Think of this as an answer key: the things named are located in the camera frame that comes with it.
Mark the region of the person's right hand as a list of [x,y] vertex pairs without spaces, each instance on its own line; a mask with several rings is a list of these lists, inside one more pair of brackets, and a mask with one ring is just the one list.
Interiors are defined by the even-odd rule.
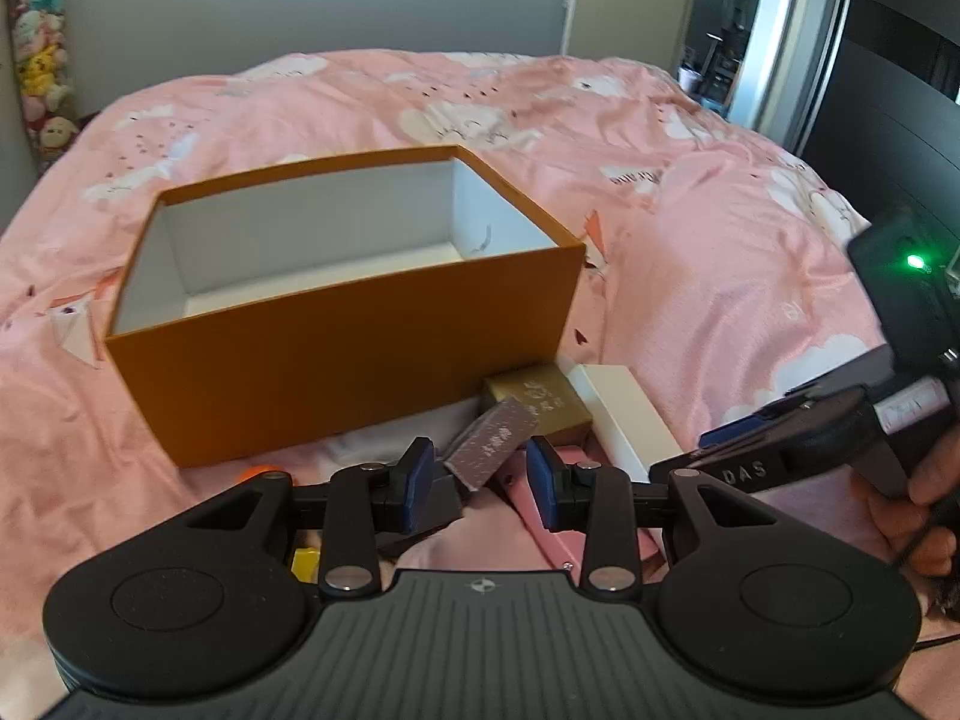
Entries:
[[[856,472],[851,473],[851,489],[866,504],[875,528],[900,553],[928,523],[931,507],[957,488],[958,475],[958,427],[954,427],[914,468],[905,499],[887,499]],[[957,550],[957,536],[935,525],[908,556],[907,564],[924,577],[944,577],[952,570]]]

